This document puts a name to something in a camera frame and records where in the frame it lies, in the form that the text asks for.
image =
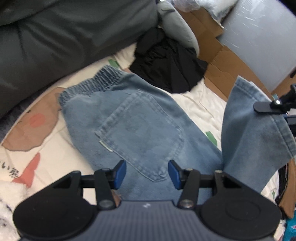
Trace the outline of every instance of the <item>denim fabric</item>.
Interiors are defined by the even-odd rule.
[[[167,170],[171,159],[203,174],[225,166],[229,174],[261,191],[276,169],[295,155],[284,118],[254,114],[252,103],[265,99],[251,83],[238,79],[224,116],[223,156],[170,96],[135,74],[105,66],[93,78],[66,89],[59,101],[73,144],[94,170],[127,161],[118,191],[124,199],[177,201],[180,192]],[[279,148],[274,149],[277,141]],[[203,190],[199,201],[209,196]]]

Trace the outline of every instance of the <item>screw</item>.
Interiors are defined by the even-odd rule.
[[[194,202],[189,199],[182,200],[179,205],[183,208],[191,208],[194,206]]]
[[[108,200],[108,199],[104,199],[104,200],[99,202],[99,206],[101,208],[104,208],[104,209],[111,208],[113,205],[114,205],[114,203],[111,200]]]

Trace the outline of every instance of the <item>crumpled black garment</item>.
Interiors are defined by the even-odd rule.
[[[130,70],[170,93],[190,91],[207,70],[194,48],[183,47],[160,28],[151,28],[139,39],[135,57]]]

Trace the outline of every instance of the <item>gray pillow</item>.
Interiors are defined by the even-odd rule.
[[[25,9],[10,6],[10,24],[0,26],[0,117],[45,85],[132,44],[158,22],[152,0],[60,0],[33,9],[40,11],[19,20]]]
[[[197,39],[174,6],[167,1],[162,1],[157,4],[157,11],[165,34],[186,48],[194,48],[198,57],[200,49]]]

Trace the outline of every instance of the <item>black printed character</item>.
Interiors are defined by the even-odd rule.
[[[17,178],[19,174],[19,171],[16,170],[14,167],[12,168],[12,170],[9,172],[9,176],[12,178]]]

